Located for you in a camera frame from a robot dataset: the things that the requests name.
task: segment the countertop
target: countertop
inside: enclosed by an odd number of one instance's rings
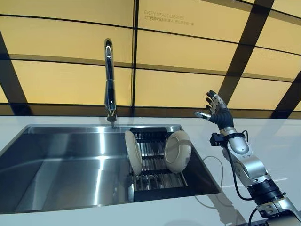
[[[104,117],[0,117],[0,150],[28,124],[108,125]],[[230,164],[220,147],[211,147],[211,133],[216,125],[197,118],[118,118],[118,124],[180,124],[223,192],[217,195],[182,197],[113,206],[0,215],[2,226],[219,226],[245,223],[255,208],[253,201],[243,201],[236,194]],[[238,131],[248,130],[249,142],[282,192],[301,210],[301,120],[235,119]],[[240,182],[244,197],[249,193]],[[256,213],[253,220],[260,220]]]

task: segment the stainless steel sink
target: stainless steel sink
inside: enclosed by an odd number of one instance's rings
[[[143,173],[131,170],[124,132],[136,133]],[[24,128],[0,156],[0,213],[64,210],[212,194],[219,187],[193,148],[182,174],[162,165],[180,125]]]

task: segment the white plate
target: white plate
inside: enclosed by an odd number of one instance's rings
[[[142,157],[135,135],[130,132],[125,132],[127,154],[130,159],[133,171],[136,175],[139,175],[142,171]]]
[[[184,131],[176,131],[167,140],[164,150],[164,162],[173,173],[182,172],[190,159],[191,141]]]

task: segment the dish rack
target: dish rack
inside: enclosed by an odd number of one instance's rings
[[[170,190],[187,187],[187,182],[182,173],[172,173],[164,163],[164,147],[168,137],[162,128],[156,131],[143,131],[142,129],[131,130],[137,140],[141,157],[142,172],[135,175],[132,171],[134,196],[142,191]]]

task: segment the faucet spout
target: faucet spout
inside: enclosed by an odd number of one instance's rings
[[[117,109],[114,86],[113,45],[110,39],[104,41],[104,59],[106,72],[104,105],[107,112],[107,120],[111,123],[112,127],[114,127],[114,122],[117,118]]]

